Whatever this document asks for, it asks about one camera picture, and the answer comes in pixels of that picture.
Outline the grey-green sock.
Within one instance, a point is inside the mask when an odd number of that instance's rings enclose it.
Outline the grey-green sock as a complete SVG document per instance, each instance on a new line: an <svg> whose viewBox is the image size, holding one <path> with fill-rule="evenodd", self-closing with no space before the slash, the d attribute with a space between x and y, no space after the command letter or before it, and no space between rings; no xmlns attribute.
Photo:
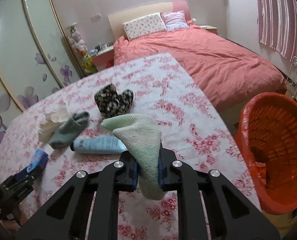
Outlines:
<svg viewBox="0 0 297 240"><path fill-rule="evenodd" d="M86 111L74 113L63 126L57 129L48 141L48 144L54 150L71 145L71 143L74 142L80 133L88 126L89 116L89 113Z"/></svg>

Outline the light green towel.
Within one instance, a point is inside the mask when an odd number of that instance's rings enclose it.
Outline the light green towel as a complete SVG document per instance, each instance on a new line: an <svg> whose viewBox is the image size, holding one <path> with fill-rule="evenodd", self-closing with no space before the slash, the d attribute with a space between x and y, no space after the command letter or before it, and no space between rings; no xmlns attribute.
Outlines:
<svg viewBox="0 0 297 240"><path fill-rule="evenodd" d="M143 196L161 200L165 192L159 186L158 161L161 131L148 115L125 114L105 119L101 126L123 142L140 166L139 187Z"/></svg>

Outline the pink striped curtain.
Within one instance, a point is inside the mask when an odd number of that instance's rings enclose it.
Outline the pink striped curtain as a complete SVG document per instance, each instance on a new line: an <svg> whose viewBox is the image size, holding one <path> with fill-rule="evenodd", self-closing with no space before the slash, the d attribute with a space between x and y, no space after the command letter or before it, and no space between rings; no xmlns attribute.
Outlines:
<svg viewBox="0 0 297 240"><path fill-rule="evenodd" d="M257 0L259 42L291 61L297 56L297 1Z"/></svg>

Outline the pink floral tablecloth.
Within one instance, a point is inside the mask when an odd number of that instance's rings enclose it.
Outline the pink floral tablecloth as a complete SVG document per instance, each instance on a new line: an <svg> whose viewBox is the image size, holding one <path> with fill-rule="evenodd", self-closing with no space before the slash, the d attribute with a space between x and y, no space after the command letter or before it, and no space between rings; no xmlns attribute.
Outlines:
<svg viewBox="0 0 297 240"><path fill-rule="evenodd" d="M8 126L0 144L0 182L25 168L40 147L39 124L45 115L66 106L69 113L87 111L88 127L79 138L106 136L94 95L112 83L118 93L134 93L130 112L151 116L161 131L164 148L177 159L202 172L217 169L259 210L253 181L240 150L225 123L191 76L170 54L144 57L103 70L73 83L31 106ZM77 154L66 148L53 151L34 191L20 204L31 217L77 171L93 173L119 159L117 155ZM140 189L121 192L118 239L177 239L177 194L168 192L161 201L147 200Z"/></svg>

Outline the crumpled white tissue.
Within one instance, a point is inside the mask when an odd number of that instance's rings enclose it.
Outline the crumpled white tissue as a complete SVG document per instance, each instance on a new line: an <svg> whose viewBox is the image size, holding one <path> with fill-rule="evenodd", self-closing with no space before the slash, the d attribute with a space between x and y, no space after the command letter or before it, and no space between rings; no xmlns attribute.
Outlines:
<svg viewBox="0 0 297 240"><path fill-rule="evenodd" d="M45 115L44 120L39 124L38 140L46 143L50 140L57 129L70 118L66 106L61 106Z"/></svg>

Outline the salmon pink duvet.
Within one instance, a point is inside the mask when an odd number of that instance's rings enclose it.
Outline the salmon pink duvet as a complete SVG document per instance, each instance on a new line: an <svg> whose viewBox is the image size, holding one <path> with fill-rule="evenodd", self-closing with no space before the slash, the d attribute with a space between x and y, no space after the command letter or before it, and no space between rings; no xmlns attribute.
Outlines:
<svg viewBox="0 0 297 240"><path fill-rule="evenodd" d="M263 92L286 92L284 76L270 61L196 25L114 43L115 64L161 53L177 60L218 112Z"/></svg>

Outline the pink striped pillow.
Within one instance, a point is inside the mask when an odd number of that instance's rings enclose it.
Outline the pink striped pillow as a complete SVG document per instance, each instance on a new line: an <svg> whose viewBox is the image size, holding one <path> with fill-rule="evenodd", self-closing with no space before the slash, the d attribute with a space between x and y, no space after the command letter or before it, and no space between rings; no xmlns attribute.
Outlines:
<svg viewBox="0 0 297 240"><path fill-rule="evenodd" d="M178 12L162 12L161 17L168 31L187 29L189 27L183 10Z"/></svg>

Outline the right bedside table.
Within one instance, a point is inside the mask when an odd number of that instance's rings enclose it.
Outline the right bedside table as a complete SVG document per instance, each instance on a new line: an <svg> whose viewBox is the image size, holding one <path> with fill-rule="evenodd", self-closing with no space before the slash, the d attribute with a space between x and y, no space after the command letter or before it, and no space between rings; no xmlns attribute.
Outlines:
<svg viewBox="0 0 297 240"><path fill-rule="evenodd" d="M214 34L218 34L218 28L211 26L211 25L199 25L200 28L207 30L208 32L214 33Z"/></svg>

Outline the orange plastic laundry basket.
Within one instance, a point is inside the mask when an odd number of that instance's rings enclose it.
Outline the orange plastic laundry basket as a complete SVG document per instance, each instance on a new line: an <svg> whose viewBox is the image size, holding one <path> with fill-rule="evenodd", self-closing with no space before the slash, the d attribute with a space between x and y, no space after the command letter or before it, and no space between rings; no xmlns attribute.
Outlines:
<svg viewBox="0 0 297 240"><path fill-rule="evenodd" d="M281 215L297 209L297 103L265 92L242 109L235 141L261 208Z"/></svg>

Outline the hanging plush toys organizer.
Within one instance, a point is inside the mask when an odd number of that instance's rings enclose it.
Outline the hanging plush toys organizer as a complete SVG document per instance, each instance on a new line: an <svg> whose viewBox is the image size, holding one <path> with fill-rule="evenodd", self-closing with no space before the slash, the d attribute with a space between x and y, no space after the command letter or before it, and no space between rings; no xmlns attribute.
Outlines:
<svg viewBox="0 0 297 240"><path fill-rule="evenodd" d="M69 43L75 52L84 72L87 75L96 73L97 68L92 61L91 55L88 53L88 48L85 44L85 41L77 29L77 23L73 23L69 27Z"/></svg>

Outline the beige pink headboard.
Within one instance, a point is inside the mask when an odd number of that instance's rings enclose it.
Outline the beige pink headboard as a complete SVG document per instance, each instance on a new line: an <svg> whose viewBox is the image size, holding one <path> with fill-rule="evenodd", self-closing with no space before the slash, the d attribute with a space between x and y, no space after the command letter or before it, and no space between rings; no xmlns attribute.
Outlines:
<svg viewBox="0 0 297 240"><path fill-rule="evenodd" d="M122 24L155 12L178 12L184 11L187 21L191 20L189 6L186 1L161 2L149 5L143 5L137 8L118 12L108 16L109 24L112 29L115 40L125 35Z"/></svg>

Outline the black floral scrunchie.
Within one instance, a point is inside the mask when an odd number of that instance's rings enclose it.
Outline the black floral scrunchie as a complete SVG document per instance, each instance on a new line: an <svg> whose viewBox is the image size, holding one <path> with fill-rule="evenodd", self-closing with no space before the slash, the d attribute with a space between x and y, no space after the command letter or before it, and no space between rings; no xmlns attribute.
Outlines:
<svg viewBox="0 0 297 240"><path fill-rule="evenodd" d="M134 93L132 90L124 90L121 94L110 83L94 95L94 101L105 118L127 114L133 104Z"/></svg>

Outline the wardrobe with floral glass doors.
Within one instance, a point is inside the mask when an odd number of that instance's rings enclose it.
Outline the wardrobe with floral glass doors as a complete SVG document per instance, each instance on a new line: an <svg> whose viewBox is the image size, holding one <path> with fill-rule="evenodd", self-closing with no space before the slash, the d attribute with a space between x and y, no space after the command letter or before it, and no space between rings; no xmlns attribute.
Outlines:
<svg viewBox="0 0 297 240"><path fill-rule="evenodd" d="M0 145L13 119L82 76L52 0L0 0Z"/></svg>

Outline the light blue cream tube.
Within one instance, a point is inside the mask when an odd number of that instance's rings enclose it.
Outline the light blue cream tube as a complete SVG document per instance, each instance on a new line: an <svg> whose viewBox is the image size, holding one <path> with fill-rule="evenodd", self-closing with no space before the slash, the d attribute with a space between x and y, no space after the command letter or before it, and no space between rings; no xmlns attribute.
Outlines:
<svg viewBox="0 0 297 240"><path fill-rule="evenodd" d="M81 154L121 154L127 147L114 136L74 140L70 149Z"/></svg>

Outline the white floral pillow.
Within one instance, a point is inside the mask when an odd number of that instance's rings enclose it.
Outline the white floral pillow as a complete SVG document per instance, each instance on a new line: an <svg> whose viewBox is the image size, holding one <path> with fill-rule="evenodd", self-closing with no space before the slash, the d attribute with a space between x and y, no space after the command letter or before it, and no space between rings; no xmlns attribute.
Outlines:
<svg viewBox="0 0 297 240"><path fill-rule="evenodd" d="M161 14L158 12L125 22L122 26L129 41L148 34L167 31Z"/></svg>

